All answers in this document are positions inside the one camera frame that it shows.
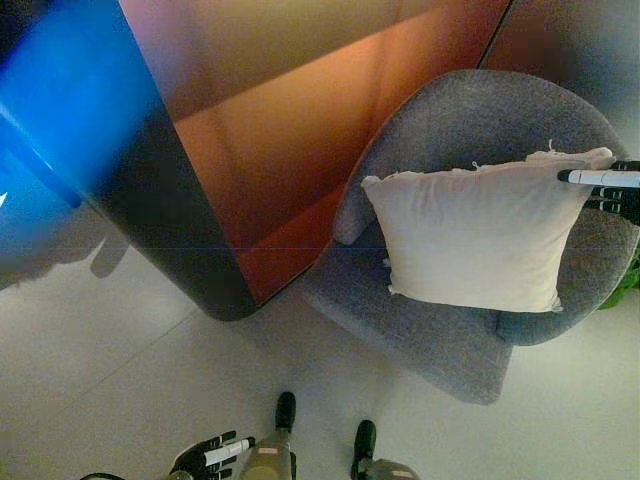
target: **green plant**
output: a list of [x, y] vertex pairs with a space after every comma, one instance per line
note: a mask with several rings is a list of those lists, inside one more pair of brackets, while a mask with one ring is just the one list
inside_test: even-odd
[[613, 293], [600, 305], [599, 310], [606, 310], [608, 308], [615, 307], [622, 299], [627, 290], [632, 288], [640, 289], [640, 245], [636, 248], [633, 254], [633, 260], [629, 265], [629, 268], [620, 280], [620, 283], [613, 291]]

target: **dark curved edge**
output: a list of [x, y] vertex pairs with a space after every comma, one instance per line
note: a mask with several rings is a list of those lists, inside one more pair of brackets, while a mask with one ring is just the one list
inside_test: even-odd
[[239, 320], [257, 305], [147, 73], [160, 107], [89, 201], [207, 314]]

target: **pillow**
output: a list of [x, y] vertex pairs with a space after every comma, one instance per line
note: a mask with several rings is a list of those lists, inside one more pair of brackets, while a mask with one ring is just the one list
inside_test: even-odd
[[593, 187], [556, 176], [565, 169], [606, 169], [613, 161], [607, 148], [551, 150], [476, 171], [366, 177], [362, 186], [391, 261], [390, 291], [510, 312], [562, 310], [560, 258]]

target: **gray armchair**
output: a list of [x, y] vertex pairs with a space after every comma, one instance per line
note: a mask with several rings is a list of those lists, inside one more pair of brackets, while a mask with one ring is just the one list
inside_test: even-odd
[[429, 304], [390, 295], [384, 237], [360, 182], [397, 171], [471, 168], [546, 150], [607, 146], [629, 160], [607, 120], [571, 92], [529, 75], [463, 70], [437, 78], [387, 121], [342, 198], [333, 241], [303, 280], [310, 303], [357, 337], [461, 401], [500, 395], [512, 345], [552, 339], [588, 316], [624, 274], [640, 229], [583, 210], [558, 277], [561, 313], [520, 314]]

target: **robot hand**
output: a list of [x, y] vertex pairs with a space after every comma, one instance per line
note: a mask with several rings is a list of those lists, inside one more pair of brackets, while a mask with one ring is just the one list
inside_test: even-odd
[[238, 454], [255, 445], [253, 437], [229, 443], [236, 438], [235, 430], [197, 443], [176, 459], [170, 480], [222, 480], [232, 474], [226, 467], [236, 461]]

